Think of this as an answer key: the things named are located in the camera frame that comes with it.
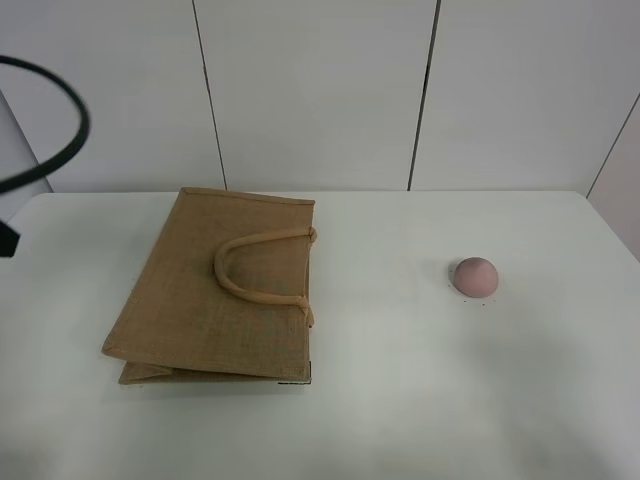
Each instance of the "black wire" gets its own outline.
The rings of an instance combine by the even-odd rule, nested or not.
[[[73,140],[71,140],[66,147],[46,162],[43,162],[26,172],[19,173],[18,175],[14,175],[13,177],[0,181],[0,194],[2,194],[15,190],[16,188],[24,187],[36,180],[44,178],[71,160],[87,141],[91,120],[89,118],[89,111],[80,96],[56,74],[38,65],[34,65],[33,63],[25,62],[19,58],[7,57],[5,55],[0,55],[0,64],[29,70],[30,72],[37,73],[38,75],[51,80],[67,94],[80,114],[80,126],[78,127],[78,132],[75,137],[73,137]]]

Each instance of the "burlap tote bag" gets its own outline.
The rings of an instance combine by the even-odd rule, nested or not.
[[[182,189],[102,347],[120,383],[310,382],[313,206]]]

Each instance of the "bag handle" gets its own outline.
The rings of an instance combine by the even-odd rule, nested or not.
[[[273,293],[255,292],[240,288],[229,279],[224,264],[227,253],[235,248],[243,247],[245,245],[253,245],[254,243],[271,242],[273,240],[306,236],[311,237],[311,243],[315,242],[318,237],[316,230],[313,227],[299,227],[247,235],[246,237],[235,238],[223,243],[216,252],[213,264],[213,269],[216,278],[218,279],[218,283],[220,283],[220,285],[229,293],[242,298],[243,300],[260,303],[262,305],[295,305],[299,307],[305,315],[307,315],[310,312],[310,309],[309,301],[306,297],[299,295],[276,295]]]

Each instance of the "white table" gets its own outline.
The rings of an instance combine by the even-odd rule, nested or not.
[[[121,387],[174,193],[45,194],[0,261],[0,478],[636,480],[640,265],[565,192],[317,200],[313,384]],[[452,261],[493,261],[467,299]]]

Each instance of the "black object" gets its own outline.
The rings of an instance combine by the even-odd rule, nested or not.
[[[71,160],[87,141],[91,120],[89,118],[89,111],[80,96],[75,92],[75,90],[73,90],[73,88],[71,88],[71,86],[69,86],[69,84],[56,74],[33,63],[20,60],[19,58],[7,57],[5,55],[0,55],[0,64],[12,65],[17,68],[22,68],[23,70],[29,70],[30,72],[37,73],[38,75],[41,75],[55,83],[64,93],[67,94],[80,114],[80,126],[78,127],[78,132],[75,137],[73,137],[73,140],[71,140],[66,147],[60,150],[60,152],[55,154],[49,160],[27,170],[26,172],[19,173],[13,177],[0,181],[0,194],[3,194],[44,178]],[[19,238],[20,235],[17,232],[3,222],[0,222],[0,257],[13,257],[18,246]]]

